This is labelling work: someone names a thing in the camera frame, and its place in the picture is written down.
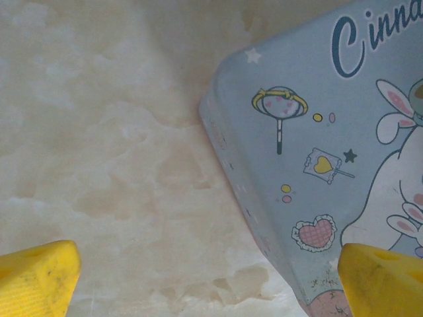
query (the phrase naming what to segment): dark green star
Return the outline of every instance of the dark green star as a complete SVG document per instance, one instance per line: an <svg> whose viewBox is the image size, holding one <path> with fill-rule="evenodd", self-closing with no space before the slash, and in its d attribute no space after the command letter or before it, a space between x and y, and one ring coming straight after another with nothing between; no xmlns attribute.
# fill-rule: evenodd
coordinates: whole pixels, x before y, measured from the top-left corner
<svg viewBox="0 0 423 317"><path fill-rule="evenodd" d="M357 157L354 152L352 152L352 149L350 149L348 152L344 152L345 155L345 163L351 162L354 163L354 159Z"/></svg>

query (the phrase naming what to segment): white marble countertop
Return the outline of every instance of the white marble countertop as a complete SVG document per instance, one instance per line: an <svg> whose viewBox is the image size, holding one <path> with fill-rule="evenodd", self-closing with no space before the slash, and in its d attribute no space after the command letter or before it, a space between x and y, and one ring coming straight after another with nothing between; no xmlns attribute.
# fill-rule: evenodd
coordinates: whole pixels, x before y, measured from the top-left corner
<svg viewBox="0 0 423 317"><path fill-rule="evenodd" d="M198 119L229 53L348 0L0 1L0 251L76 241L68 316L305 316Z"/></svg>

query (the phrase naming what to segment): pink cheek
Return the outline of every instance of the pink cheek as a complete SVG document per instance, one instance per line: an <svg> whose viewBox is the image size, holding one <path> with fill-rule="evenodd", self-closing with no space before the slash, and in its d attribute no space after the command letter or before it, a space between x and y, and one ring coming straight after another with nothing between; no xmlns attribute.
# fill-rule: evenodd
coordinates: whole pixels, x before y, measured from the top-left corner
<svg viewBox="0 0 423 317"><path fill-rule="evenodd" d="M419 206L423 206L423 195L422 194L416 194L414 196L414 202Z"/></svg>

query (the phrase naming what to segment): heart lollipop illustration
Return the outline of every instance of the heart lollipop illustration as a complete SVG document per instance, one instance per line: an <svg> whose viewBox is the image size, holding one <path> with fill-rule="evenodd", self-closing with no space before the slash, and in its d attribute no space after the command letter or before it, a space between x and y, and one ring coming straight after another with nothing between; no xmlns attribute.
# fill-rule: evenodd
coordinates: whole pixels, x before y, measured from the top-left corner
<svg viewBox="0 0 423 317"><path fill-rule="evenodd" d="M260 89L252 98L255 110L277 121L277 153L282 154L282 123L284 120L305 115L308 105L293 90L286 87L273 87L269 90Z"/></svg>
<svg viewBox="0 0 423 317"><path fill-rule="evenodd" d="M355 178L354 175L340 170L341 164L340 158L314 148L305 161L304 173L314 175L326 181L329 185L332 184L337 174Z"/></svg>
<svg viewBox="0 0 423 317"><path fill-rule="evenodd" d="M317 216L310 223L300 221L292 229L292 238L302 250L322 252L328 250L335 238L336 225L330 215Z"/></svg>

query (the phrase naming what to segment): lollipop illustration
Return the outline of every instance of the lollipop illustration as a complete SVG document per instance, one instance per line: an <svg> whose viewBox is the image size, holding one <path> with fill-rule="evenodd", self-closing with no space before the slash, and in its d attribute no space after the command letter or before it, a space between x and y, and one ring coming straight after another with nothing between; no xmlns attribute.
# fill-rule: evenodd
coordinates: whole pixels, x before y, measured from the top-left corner
<svg viewBox="0 0 423 317"><path fill-rule="evenodd" d="M304 116L309 108L304 99L286 87L260 89L252 98L252 106L261 114L276 119L279 155L282 154L282 122L286 119Z"/></svg>
<svg viewBox="0 0 423 317"><path fill-rule="evenodd" d="M339 157L314 148L305 161L304 173L314 175L329 185L337 174L355 178L354 175L340 170L341 165L342 160Z"/></svg>

